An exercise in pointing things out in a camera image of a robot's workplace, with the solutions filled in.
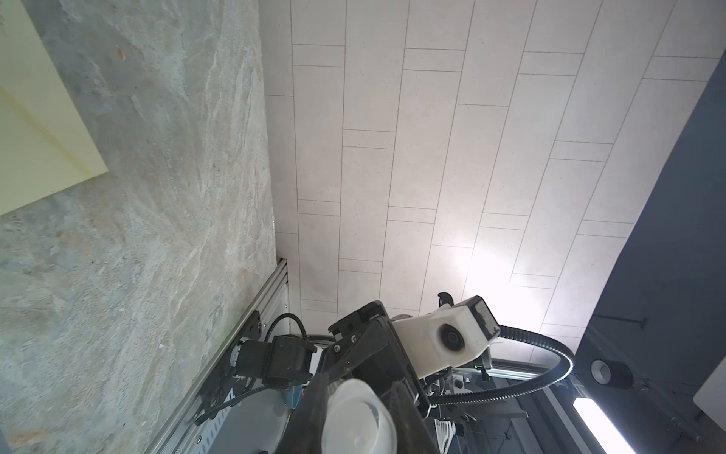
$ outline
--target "wire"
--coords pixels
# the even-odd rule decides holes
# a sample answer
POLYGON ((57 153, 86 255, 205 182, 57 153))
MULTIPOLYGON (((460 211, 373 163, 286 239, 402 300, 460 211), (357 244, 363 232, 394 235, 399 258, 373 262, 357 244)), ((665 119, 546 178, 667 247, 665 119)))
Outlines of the wire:
POLYGON ((272 330, 274 330, 274 327, 277 325, 277 323, 280 322, 280 320, 285 318, 291 318, 295 321, 295 323, 298 324, 298 328, 300 328, 300 334, 303 335, 304 340, 308 340, 308 333, 305 332, 305 327, 303 326, 303 321, 300 320, 300 318, 295 314, 290 314, 289 312, 287 314, 282 314, 278 318, 274 319, 272 323, 270 323, 270 327, 267 330, 267 334, 265 334, 265 342, 267 342, 268 339, 270 339, 270 335, 272 334, 272 330))
POLYGON ((540 376, 530 378, 504 388, 487 389, 485 391, 470 392, 466 394, 450 394, 447 396, 431 396, 429 402, 434 405, 456 405, 456 404, 473 404, 479 402, 491 402, 493 400, 510 399, 519 397, 530 392, 539 391, 549 385, 555 384, 566 376, 570 375, 575 367, 575 355, 572 351, 561 342, 555 339, 543 336, 542 334, 532 333, 531 331, 512 328, 511 326, 502 326, 502 332, 499 337, 503 339, 511 339, 513 341, 523 342, 538 346, 550 352, 556 353, 560 357, 560 362, 547 372, 540 376))
POLYGON ((249 397, 253 394, 257 394, 260 391, 264 391, 265 389, 268 389, 267 386, 260 386, 259 388, 255 388, 252 391, 244 392, 241 395, 235 397, 234 399, 230 399, 230 400, 227 400, 226 402, 222 402, 219 405, 215 405, 212 408, 210 408, 208 412, 202 414, 199 418, 195 419, 194 424, 197 426, 200 426, 204 421, 207 421, 209 418, 211 418, 218 412, 224 410, 225 408, 236 405, 236 404, 242 402, 243 399, 246 399, 247 397, 249 397))

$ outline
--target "light fixture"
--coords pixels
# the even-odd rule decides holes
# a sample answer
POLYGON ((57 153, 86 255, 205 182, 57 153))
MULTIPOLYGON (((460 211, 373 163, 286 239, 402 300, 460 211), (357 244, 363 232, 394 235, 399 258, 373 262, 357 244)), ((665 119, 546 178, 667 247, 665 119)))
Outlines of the light fixture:
POLYGON ((578 397, 572 404, 607 454, 635 454, 617 427, 594 400, 578 397))

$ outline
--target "white ceiling tile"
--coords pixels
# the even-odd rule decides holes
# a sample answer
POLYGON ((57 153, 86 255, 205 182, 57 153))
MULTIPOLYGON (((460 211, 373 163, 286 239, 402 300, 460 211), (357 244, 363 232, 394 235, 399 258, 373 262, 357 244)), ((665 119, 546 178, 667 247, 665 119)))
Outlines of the white ceiling tile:
POLYGON ((407 0, 348 2, 344 127, 396 131, 407 0))
POLYGON ((706 82, 643 80, 584 218, 634 223, 706 82))
POLYGON ((587 326, 624 244, 625 238, 577 235, 544 322, 587 326))
POLYGON ((344 147, 385 148, 392 150, 396 144, 396 133, 385 131, 343 130, 344 147))
POLYGON ((403 206, 389 206, 389 221, 426 222, 433 224, 436 219, 436 210, 429 208, 405 208, 403 206))
POLYGON ((551 288, 505 285, 499 293, 484 300, 500 325, 538 331, 545 319, 553 291, 551 288))
POLYGON ((582 221, 577 233, 603 237, 628 238, 633 224, 626 222, 582 221))
POLYGON ((360 271, 374 272, 380 274, 383 262, 374 262, 371 260, 353 260, 340 259, 339 267, 341 271, 360 271))
POLYGON ((708 81, 719 64, 717 58, 653 57, 644 78, 708 81))
POLYGON ((343 66, 346 58, 344 46, 309 46, 293 44, 293 64, 308 66, 343 66))
POLYGON ((492 358, 497 360, 529 362, 534 346, 522 342, 502 339, 490 347, 492 358))
POLYGON ((560 142, 555 140, 551 159, 579 159, 582 161, 608 160, 613 145, 609 143, 560 142))
POLYGON ((493 227, 495 229, 524 230, 527 228, 529 216, 518 214, 482 213, 480 227, 493 227))
POLYGON ((484 211, 530 214, 574 79, 517 77, 484 211))
POLYGON ((456 107, 433 244, 474 247, 506 115, 503 107, 456 107))
POLYGON ((411 0, 406 47, 466 49, 474 0, 411 0))
POLYGON ((338 319, 378 299, 380 275, 340 271, 338 275, 338 319))
POLYGON ((404 69, 461 71, 464 51, 440 49, 406 49, 404 69))
POLYGON ((520 74, 551 74, 577 76, 582 54, 557 54, 554 52, 524 52, 519 65, 520 74))
POLYGON ((346 0, 291 0, 290 5, 294 44, 346 43, 346 0))
POLYGON ((314 310, 323 312, 338 312, 338 303, 330 301, 315 301, 312 299, 304 299, 301 301, 303 310, 314 310))
POLYGON ((565 326, 565 325, 551 325, 549 323, 542 323, 542 327, 539 329, 540 334, 545 336, 565 336, 574 337, 581 339, 585 334, 584 326, 565 326))
POLYGON ((538 0, 529 28, 530 52, 585 52, 602 0, 538 0))
POLYGON ((293 95, 290 0, 260 3, 260 40, 265 94, 293 95))
POLYGON ((340 203, 322 202, 320 200, 298 200, 298 213, 340 216, 340 203))
POLYGON ((432 232, 432 224, 388 221, 380 281, 385 306, 419 309, 432 232))
POLYGON ((301 298, 337 301, 340 218, 300 214, 298 222, 301 298))
POLYGON ((559 140, 615 141, 673 3, 603 2, 557 135, 559 140))
POLYGON ((668 20, 656 55, 721 58, 726 49, 726 3, 679 0, 668 20))
POLYGON ((604 165, 558 159, 547 164, 514 272, 560 275, 604 165))
POLYGON ((383 260, 393 150, 343 148, 340 257, 383 260))
POLYGON ((521 275, 512 273, 512 278, 510 279, 509 284, 517 285, 519 287, 554 289, 557 286, 557 280, 558 277, 553 276, 521 275))
POLYGON ((340 201, 343 69, 295 66, 298 198, 340 201))
POLYGON ((327 329, 335 323, 337 317, 335 312, 303 309, 301 319, 308 334, 325 334, 329 336, 330 332, 327 329))
POLYGON ((523 235, 522 230, 479 229, 462 299, 479 295, 487 300, 503 291, 512 275, 523 235))
POLYGON ((404 71, 392 206, 436 208, 458 86, 459 73, 404 71))
POLYGON ((298 232, 298 185, 295 175, 293 98, 265 96, 267 150, 276 232, 298 232))
POLYGON ((422 314, 439 308, 438 294, 441 292, 450 294, 454 304, 461 301, 472 250, 473 248, 431 246, 421 297, 422 314))
POLYGON ((292 233, 275 233, 277 257, 287 259, 287 286, 290 312, 300 316, 300 249, 298 236, 292 233))
POLYGON ((459 103, 509 105, 534 4, 534 0, 476 2, 459 103))

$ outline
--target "stone wall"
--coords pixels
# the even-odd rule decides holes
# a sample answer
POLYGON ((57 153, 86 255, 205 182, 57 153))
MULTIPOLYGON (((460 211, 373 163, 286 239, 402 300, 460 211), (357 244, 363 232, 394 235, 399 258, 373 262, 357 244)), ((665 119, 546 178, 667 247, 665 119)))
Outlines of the stone wall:
POLYGON ((0 427, 140 454, 275 266, 257 1, 24 3, 109 172, 0 217, 0 427))

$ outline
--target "ceiling tile grout line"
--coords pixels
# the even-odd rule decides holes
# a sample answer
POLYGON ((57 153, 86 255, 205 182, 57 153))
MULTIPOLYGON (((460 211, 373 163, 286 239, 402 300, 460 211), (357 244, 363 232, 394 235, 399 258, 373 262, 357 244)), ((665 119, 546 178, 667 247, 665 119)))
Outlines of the ceiling tile grout line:
POLYGON ((705 58, 707 60, 721 60, 720 57, 687 57, 685 55, 651 55, 651 57, 665 57, 665 58, 705 58))
POLYGON ((498 104, 471 104, 470 102, 457 102, 456 105, 481 105, 485 107, 490 108, 508 108, 508 105, 498 105, 498 104))
POLYGON ((426 47, 404 47, 404 49, 411 49, 411 50, 449 50, 449 51, 454 50, 454 51, 457 51, 457 52, 466 52, 466 49, 430 49, 430 48, 426 48, 426 47))
POLYGON ((433 222, 424 222, 424 221, 402 221, 400 219, 386 219, 386 221, 393 221, 393 222, 413 222, 414 224, 429 224, 429 225, 433 225, 433 222))
POLYGON ((404 68, 404 71, 416 71, 417 73, 461 73, 461 71, 445 71, 441 69, 408 69, 404 68))
MULTIPOLYGON (((404 30, 404 55, 401 58, 401 78, 399 79, 399 104, 396 106, 396 136, 393 139, 393 153, 391 153, 391 178, 388 180, 388 203, 387 207, 391 206, 391 189, 393 186, 393 166, 396 165, 396 143, 399 140, 399 114, 401 111, 401 89, 404 85, 404 58, 406 57, 406 40, 408 39, 408 22, 411 15, 411 0, 408 3, 408 10, 406 11, 406 28, 404 30)), ((381 256, 380 264, 380 281, 378 282, 378 299, 380 300, 380 289, 383 285, 383 261, 386 260, 386 238, 388 237, 388 212, 390 208, 386 208, 386 231, 383 233, 383 255, 381 256)))
POLYGON ((582 220, 583 220, 583 221, 588 221, 588 222, 612 222, 612 223, 614 223, 614 224, 630 224, 630 225, 633 225, 633 224, 634 224, 633 222, 622 222, 622 221, 600 221, 599 219, 585 219, 585 218, 582 218, 582 220))
POLYGON ((542 323, 543 325, 554 325, 554 326, 571 326, 572 328, 587 328, 587 326, 577 326, 577 325, 561 325, 559 323, 542 323))
POLYGON ((432 246, 441 246, 442 248, 459 248, 459 249, 473 249, 474 248, 474 246, 451 246, 449 244, 433 244, 433 243, 431 243, 431 245, 432 246))
POLYGON ((586 237, 602 237, 602 238, 627 238, 627 237, 619 237, 619 236, 615 236, 615 235, 595 235, 592 233, 580 233, 580 232, 577 232, 575 235, 582 235, 582 236, 586 236, 586 237))
POLYGON ((606 143, 606 142, 580 142, 578 140, 557 140, 557 139, 555 139, 555 142, 565 142, 565 143, 591 143, 593 145, 613 145, 611 143, 606 143))
MULTIPOLYGON (((343 105, 340 113, 340 208, 339 213, 343 214, 343 130, 346 125, 346 50, 348 49, 348 0, 346 0, 346 12, 343 15, 343 105)), ((335 317, 338 317, 338 301, 340 301, 340 239, 343 237, 340 227, 343 223, 343 217, 338 217, 338 272, 335 273, 336 289, 335 295, 335 317)))
MULTIPOLYGON (((428 243, 428 258, 426 259, 426 271, 423 273, 423 286, 421 288, 421 298, 418 302, 418 314, 421 315, 421 306, 423 305, 423 289, 426 288, 426 276, 428 275, 428 266, 431 263, 431 250, 433 249, 433 232, 436 230, 436 217, 439 215, 439 202, 441 202, 441 189, 444 188, 444 176, 446 176, 446 161, 449 159, 449 148, 452 144, 452 132, 454 131, 454 120, 456 118, 456 106, 457 102, 459 101, 459 90, 461 90, 461 79, 464 75, 464 62, 466 58, 466 49, 469 47, 469 36, 471 35, 471 23, 474 20, 474 6, 476 5, 476 1, 471 2, 471 14, 469 15, 469 30, 466 33, 466 42, 464 43, 464 59, 462 59, 461 63, 461 71, 458 71, 459 73, 459 83, 456 87, 456 97, 454 98, 454 112, 452 112, 452 124, 449 127, 449 140, 446 142, 446 153, 444 154, 444 168, 441 170, 441 184, 439 185, 439 196, 436 198, 436 212, 433 215, 433 228, 431 229, 431 239, 428 243)), ((471 248, 471 255, 469 256, 469 267, 471 266, 471 257, 473 255, 474 248, 471 248)))
POLYGON ((479 228, 480 229, 499 229, 499 230, 519 230, 520 232, 524 232, 526 230, 526 227, 523 229, 510 229, 509 227, 490 227, 489 225, 479 225, 479 228))
POLYGON ((340 214, 320 214, 320 213, 301 213, 301 212, 298 212, 298 214, 309 214, 310 216, 340 217, 340 214))
POLYGON ((340 260, 355 260, 356 262, 372 262, 372 263, 383 263, 381 260, 364 260, 364 259, 348 259, 347 257, 338 257, 340 260))
POLYGON ((338 270, 338 272, 341 272, 341 271, 344 271, 344 272, 363 272, 363 273, 365 273, 367 275, 379 275, 380 276, 380 273, 379 272, 373 272, 373 271, 358 271, 358 270, 353 270, 353 269, 339 269, 338 270))
POLYGON ((393 148, 381 147, 360 147, 358 145, 343 145, 344 148, 365 148, 366 150, 392 150, 393 148))
POLYGON ((546 51, 546 50, 526 50, 524 51, 527 54, 571 54, 571 55, 585 55, 584 52, 554 52, 554 51, 546 51))
MULTIPOLYGON (((565 110, 562 112, 562 118, 560 118, 560 124, 557 127, 557 132, 555 132, 555 141, 552 143, 552 149, 550 150, 550 156, 547 158, 547 163, 550 162, 550 158, 552 157, 552 151, 555 149, 555 142, 557 142, 557 136, 560 135, 560 127, 562 127, 562 121, 565 118, 565 114, 567 113, 567 106, 570 104, 570 98, 572 97, 572 92, 575 90, 575 84, 577 84, 577 76, 580 74, 580 69, 582 68, 582 62, 585 60, 585 55, 587 53, 587 48, 590 46, 590 39, 592 38, 592 33, 595 31, 595 26, 597 26, 597 19, 600 16, 600 11, 603 9, 603 3, 605 0, 600 0, 600 6, 597 8, 597 14, 595 15, 595 20, 592 22, 592 28, 590 28, 590 34, 587 37, 587 43, 585 43, 585 50, 582 52, 582 58, 580 59, 580 64, 577 67, 577 75, 575 76, 575 80, 572 82, 572 88, 570 89, 570 94, 567 96, 567 103, 565 103, 565 110)), ((597 182, 595 182, 595 188, 592 190, 592 193, 595 193, 595 189, 597 189, 597 183, 600 181, 600 177, 597 178, 597 182)), ((565 256, 565 261, 563 263, 562 269, 565 269, 565 265, 567 264, 567 259, 570 256, 570 252, 572 251, 572 245, 575 244, 574 238, 572 240, 572 243, 570 243, 570 248, 567 250, 567 255, 565 256)), ((547 313, 550 311, 550 306, 552 306, 552 299, 555 297, 555 292, 557 291, 557 287, 560 285, 560 280, 557 279, 557 284, 555 284, 555 288, 552 290, 552 295, 550 295, 550 301, 547 303, 547 308, 544 310, 544 317, 542 318, 542 322, 539 324, 539 331, 542 330, 542 324, 547 319, 547 313)), ((532 361, 532 355, 534 355, 534 350, 532 350, 532 353, 529 355, 529 362, 532 361)))
POLYGON ((306 67, 313 67, 313 68, 344 68, 345 66, 336 66, 336 65, 293 65, 293 66, 306 66, 306 67))
POLYGON ((520 276, 540 276, 540 277, 556 277, 557 279, 559 279, 559 278, 560 278, 559 276, 549 276, 549 275, 533 275, 533 274, 531 274, 531 273, 528 273, 528 272, 513 272, 512 274, 513 274, 513 275, 520 275, 520 276))
MULTIPOLYGON (((532 10, 532 17, 529 18, 529 27, 527 28, 527 37, 524 39, 524 47, 522 48, 522 55, 519 57, 519 66, 517 67, 517 76, 515 77, 514 86, 512 87, 512 93, 509 96, 509 103, 512 104, 512 98, 514 98, 514 90, 517 87, 517 79, 519 79, 519 70, 522 69, 522 61, 524 60, 524 49, 527 47, 527 41, 529 40, 529 32, 532 29, 532 22, 534 21, 534 12, 537 10, 537 0, 534 2, 534 9, 532 10)), ((499 146, 502 146, 501 139, 499 140, 499 146)), ((534 207, 534 202, 537 201, 537 194, 539 194, 539 188, 542 186, 542 179, 545 177, 545 172, 547 171, 547 166, 549 165, 549 159, 547 160, 547 164, 544 165, 544 171, 542 172, 542 178, 539 180, 539 186, 537 187, 537 192, 534 195, 534 200, 532 201, 532 207, 534 207)), ((527 217, 527 223, 524 225, 524 233, 522 234, 522 239, 519 240, 519 247, 517 248, 517 255, 514 258, 514 264, 512 265, 512 272, 509 274, 509 280, 507 281, 507 284, 512 283, 512 275, 514 274, 514 269, 517 267, 517 260, 519 260, 519 253, 522 251, 522 244, 524 243, 524 236, 527 234, 527 227, 529 227, 529 221, 531 220, 532 215, 532 208, 529 209, 529 215, 527 217)))
POLYGON ((575 74, 550 74, 550 73, 517 73, 517 76, 557 76, 557 77, 576 77, 575 74))
POLYGON ((376 129, 353 129, 353 128, 343 128, 344 131, 365 131, 365 132, 390 132, 392 134, 395 134, 395 131, 378 131, 376 129))
MULTIPOLYGON (((290 8, 290 17, 293 16, 292 7, 290 8)), ((293 43, 293 46, 321 46, 321 47, 345 47, 345 44, 305 44, 305 43, 293 43)))
POLYGON ((300 255, 300 204, 298 202, 298 131, 297 119, 295 117, 295 66, 293 65, 293 0, 288 2, 290 7, 290 69, 293 73, 293 145, 295 147, 295 206, 297 213, 295 217, 298 219, 298 281, 300 281, 298 289, 298 298, 300 299, 300 319, 303 317, 303 267, 301 266, 300 255))
POLYGON ((389 205, 389 208, 406 208, 409 210, 436 210, 436 208, 419 208, 417 206, 398 206, 398 205, 389 205))
POLYGON ((482 211, 482 214, 499 214, 500 216, 522 216, 522 217, 529 217, 528 214, 510 214, 510 213, 494 213, 493 211, 482 211))
POLYGON ((643 77, 644 81, 679 81, 679 82, 708 82, 701 79, 666 79, 659 77, 643 77))
POLYGON ((604 163, 604 162, 606 162, 606 161, 601 161, 599 159, 573 159, 573 158, 547 158, 547 160, 548 161, 549 160, 552 160, 552 161, 581 161, 581 162, 586 162, 586 163, 604 163))

